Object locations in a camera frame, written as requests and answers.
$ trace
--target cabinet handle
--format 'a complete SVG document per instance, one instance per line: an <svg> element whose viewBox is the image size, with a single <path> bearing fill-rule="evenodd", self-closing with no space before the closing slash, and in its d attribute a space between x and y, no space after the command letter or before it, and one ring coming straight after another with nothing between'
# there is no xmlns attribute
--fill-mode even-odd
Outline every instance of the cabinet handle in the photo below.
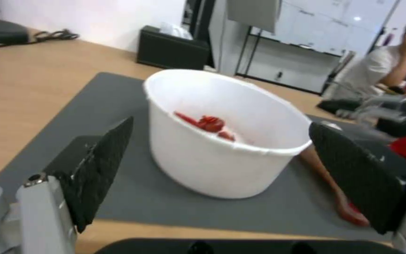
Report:
<svg viewBox="0 0 406 254"><path fill-rule="evenodd" d="M340 24L341 26L349 27L349 25L346 24L346 23L344 23L343 21L340 21L340 20L337 20L337 19L332 19L332 21L333 21L334 23L336 23L336 24Z"/></svg>
<svg viewBox="0 0 406 254"><path fill-rule="evenodd" d="M303 13L303 14L309 15L309 16L314 16L314 13L307 12L307 11L304 11L304 10L300 10L300 13Z"/></svg>

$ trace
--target whiteboard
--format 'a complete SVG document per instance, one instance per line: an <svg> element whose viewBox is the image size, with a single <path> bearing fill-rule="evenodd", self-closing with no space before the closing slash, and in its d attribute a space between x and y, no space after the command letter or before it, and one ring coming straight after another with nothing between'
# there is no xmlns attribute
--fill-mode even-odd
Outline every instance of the whiteboard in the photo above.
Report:
<svg viewBox="0 0 406 254"><path fill-rule="evenodd" d="M336 56L346 50L364 56L397 1L285 0L275 31L262 31L261 37Z"/></svg>

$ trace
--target white plastic bag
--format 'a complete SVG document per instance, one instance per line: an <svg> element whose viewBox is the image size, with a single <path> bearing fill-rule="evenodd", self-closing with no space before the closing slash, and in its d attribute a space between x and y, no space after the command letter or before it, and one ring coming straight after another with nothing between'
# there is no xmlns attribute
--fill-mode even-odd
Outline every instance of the white plastic bag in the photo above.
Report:
<svg viewBox="0 0 406 254"><path fill-rule="evenodd" d="M189 31L174 24L162 22L161 29L159 30L159 32L162 34L168 34L171 36L180 37L187 40L193 40L193 37Z"/></svg>

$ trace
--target screw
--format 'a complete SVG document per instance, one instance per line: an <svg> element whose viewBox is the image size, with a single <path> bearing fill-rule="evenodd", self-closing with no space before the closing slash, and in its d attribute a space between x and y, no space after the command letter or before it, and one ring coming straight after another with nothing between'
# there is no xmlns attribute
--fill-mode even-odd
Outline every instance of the screw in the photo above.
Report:
<svg viewBox="0 0 406 254"><path fill-rule="evenodd" d="M45 172L41 172L40 174L31 175L24 183L24 187L30 187L34 185L38 185L39 183L47 182L48 177Z"/></svg>

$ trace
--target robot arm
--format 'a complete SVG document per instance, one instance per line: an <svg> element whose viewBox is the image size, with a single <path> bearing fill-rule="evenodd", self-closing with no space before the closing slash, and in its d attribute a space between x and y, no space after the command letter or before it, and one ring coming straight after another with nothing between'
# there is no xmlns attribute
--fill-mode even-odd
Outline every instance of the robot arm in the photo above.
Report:
<svg viewBox="0 0 406 254"><path fill-rule="evenodd" d="M133 129L124 120L102 137L73 140L8 205L0 187L0 254L73 254L108 192Z"/></svg>

